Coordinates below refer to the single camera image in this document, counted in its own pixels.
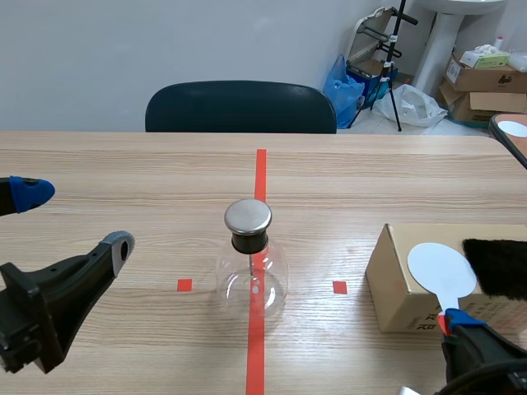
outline brush bristles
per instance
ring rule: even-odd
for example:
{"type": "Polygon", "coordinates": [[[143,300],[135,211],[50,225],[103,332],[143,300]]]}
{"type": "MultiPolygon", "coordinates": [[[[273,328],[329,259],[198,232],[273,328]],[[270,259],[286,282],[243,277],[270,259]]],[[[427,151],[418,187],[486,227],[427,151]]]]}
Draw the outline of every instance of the brush bristles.
{"type": "Polygon", "coordinates": [[[527,300],[527,242],[467,239],[463,250],[485,294],[527,300]]]}

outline tripod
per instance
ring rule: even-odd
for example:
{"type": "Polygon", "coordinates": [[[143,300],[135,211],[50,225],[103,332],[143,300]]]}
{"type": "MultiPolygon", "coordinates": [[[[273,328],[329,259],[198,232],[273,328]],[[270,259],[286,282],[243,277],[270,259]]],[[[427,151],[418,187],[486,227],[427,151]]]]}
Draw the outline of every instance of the tripod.
{"type": "MultiPolygon", "coordinates": [[[[395,105],[395,99],[394,99],[394,83],[393,83],[394,61],[392,59],[394,58],[394,51],[396,51],[395,43],[397,43],[397,36],[399,34],[399,27],[401,26],[401,21],[405,20],[406,22],[409,22],[412,25],[417,24],[417,21],[415,19],[413,19],[412,17],[408,15],[403,14],[405,5],[406,5],[406,0],[401,0],[399,10],[397,11],[394,8],[394,14],[397,16],[397,20],[395,21],[394,33],[389,36],[389,47],[387,50],[388,56],[386,57],[385,64],[382,67],[382,72],[380,74],[379,82],[377,83],[376,88],[371,92],[372,95],[373,95],[373,92],[375,92],[375,96],[370,106],[370,110],[373,110],[373,104],[377,101],[377,96],[379,95],[380,86],[382,85],[383,82],[388,82],[388,91],[392,99],[392,105],[394,106],[395,119],[397,120],[397,127],[400,132],[402,132],[403,129],[401,128],[401,122],[399,122],[399,114],[397,113],[397,107],[395,105]]],[[[378,48],[383,48],[383,47],[385,47],[385,45],[383,44],[382,41],[380,41],[380,47],[378,48]]],[[[366,99],[364,100],[364,103],[368,103],[370,99],[371,99],[371,96],[366,97],[366,99]]],[[[352,122],[349,124],[348,128],[350,128],[353,125],[353,123],[355,122],[355,120],[357,119],[361,111],[365,109],[365,107],[366,107],[365,105],[361,106],[361,108],[355,114],[355,117],[353,118],[352,122]]]]}

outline white disc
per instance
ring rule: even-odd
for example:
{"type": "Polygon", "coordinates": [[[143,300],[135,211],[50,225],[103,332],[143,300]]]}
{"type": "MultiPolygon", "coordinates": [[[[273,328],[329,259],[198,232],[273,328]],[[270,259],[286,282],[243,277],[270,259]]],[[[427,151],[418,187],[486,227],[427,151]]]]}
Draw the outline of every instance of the white disc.
{"type": "Polygon", "coordinates": [[[443,244],[416,245],[408,255],[408,268],[425,290],[437,295],[443,311],[458,309],[458,298],[472,293],[477,284],[469,261],[443,244]]]}
{"type": "Polygon", "coordinates": [[[501,121],[497,126],[505,133],[516,137],[527,137],[527,126],[514,121],[501,121]]]}

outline glass flask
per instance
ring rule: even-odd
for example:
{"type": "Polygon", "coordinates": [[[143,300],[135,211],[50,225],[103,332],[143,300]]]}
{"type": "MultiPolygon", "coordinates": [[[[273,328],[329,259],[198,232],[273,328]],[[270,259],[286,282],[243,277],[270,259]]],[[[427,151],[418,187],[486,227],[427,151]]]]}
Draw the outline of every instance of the glass flask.
{"type": "Polygon", "coordinates": [[[231,240],[217,260],[218,297],[232,315],[247,317],[249,309],[270,316],[282,311],[289,286],[286,254],[267,235],[273,214],[256,199],[232,203],[225,212],[231,240]]]}

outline wooden table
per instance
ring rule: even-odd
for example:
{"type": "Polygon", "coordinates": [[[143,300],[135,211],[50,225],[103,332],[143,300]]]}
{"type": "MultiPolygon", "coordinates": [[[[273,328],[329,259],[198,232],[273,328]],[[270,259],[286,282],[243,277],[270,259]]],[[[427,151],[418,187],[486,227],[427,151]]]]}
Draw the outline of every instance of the wooden table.
{"type": "MultiPolygon", "coordinates": [[[[364,271],[385,222],[525,223],[527,174],[490,138],[0,132],[2,174],[53,182],[45,206],[0,219],[0,262],[22,270],[137,246],[66,361],[0,374],[5,394],[245,394],[247,326],[217,309],[226,207],[254,191],[268,149],[269,234],[290,287],[266,336],[266,393],[423,394],[444,385],[437,335],[379,332],[364,271]],[[193,278],[192,293],[176,293],[193,278]],[[335,295],[333,280],[347,281],[335,295]]],[[[527,346],[527,337],[513,340],[527,346]]]]}

